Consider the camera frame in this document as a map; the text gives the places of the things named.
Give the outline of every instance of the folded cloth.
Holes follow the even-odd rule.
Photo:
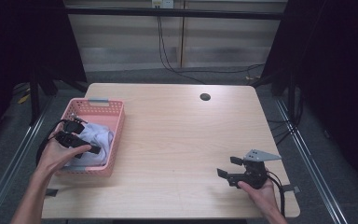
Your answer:
[[[83,132],[77,137],[89,142],[91,145],[100,147],[99,154],[90,152],[83,153],[83,156],[71,159],[65,166],[103,166],[107,162],[110,146],[113,140],[113,132],[107,126],[95,123],[88,123],[85,125]]]

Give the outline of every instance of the gray floor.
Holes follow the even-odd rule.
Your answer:
[[[214,71],[237,71],[243,70],[243,67],[231,68],[207,68]],[[252,70],[250,74],[240,73],[184,73],[183,75],[201,80],[206,84],[220,85],[246,85],[260,75],[262,68]],[[115,72],[89,72],[89,83],[93,82],[125,82],[125,83],[179,83],[179,84],[200,84],[193,79],[179,76],[178,74],[167,71],[166,69],[147,69],[130,70]],[[29,175],[34,169],[34,155],[36,149],[44,137],[50,124],[59,118],[65,109],[68,101],[74,97],[82,97],[84,93],[73,90],[70,87],[58,83],[59,93],[55,96],[49,108],[46,111],[46,118],[30,145],[29,152],[25,155],[18,173],[10,185],[6,197],[0,204],[0,223],[8,223],[14,210],[21,199],[21,196],[27,186]],[[276,100],[270,93],[270,86],[262,86],[256,89],[260,103],[263,106],[264,113],[268,120],[282,120],[282,115],[277,107]],[[11,158],[14,157],[21,140],[26,135],[28,123],[30,121],[31,107],[27,101],[18,105],[17,101],[21,97],[21,89],[16,90],[13,95],[13,101],[6,112],[4,119],[0,123],[0,177],[6,171]],[[41,105],[48,102],[48,97],[41,98]],[[281,123],[271,122],[270,128],[274,136],[287,131],[286,126]],[[324,126],[314,117],[304,105],[304,114],[301,118],[299,130],[307,143],[312,158],[317,163],[324,176],[326,184],[331,189],[333,195],[337,198],[339,207],[342,209],[344,217],[348,223],[358,223],[358,174],[346,163],[340,154],[337,144],[332,139],[324,135]],[[277,136],[278,142],[283,135]],[[294,186],[300,188],[296,195],[301,214],[299,217],[289,218],[289,223],[335,223],[326,208],[323,197],[311,178],[310,172],[298,152],[292,136],[289,135],[278,145],[282,155],[282,161],[286,168],[289,179]],[[65,220],[44,220],[44,223],[65,223]],[[69,223],[112,223],[112,220],[68,220]],[[115,220],[114,223],[157,223],[156,220],[135,221],[135,220]],[[243,220],[207,220],[207,221],[159,221],[158,223],[243,223]],[[248,223],[266,223],[263,219],[248,220]]]

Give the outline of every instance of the table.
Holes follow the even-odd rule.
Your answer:
[[[203,93],[211,99],[201,100]],[[216,172],[243,173],[229,157],[252,148],[278,154],[254,88],[95,83],[90,97],[124,101],[114,172],[53,176],[48,187],[59,191],[46,198],[42,218],[261,217],[246,193]],[[289,184],[282,161],[266,166]],[[285,198],[286,216],[298,216],[294,193]]]

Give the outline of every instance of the pink basket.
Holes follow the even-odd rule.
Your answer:
[[[56,175],[110,176],[124,123],[124,104],[118,100],[74,98],[69,102],[62,119],[72,119],[76,114],[87,122],[108,126],[114,133],[113,141],[104,166],[65,166]]]

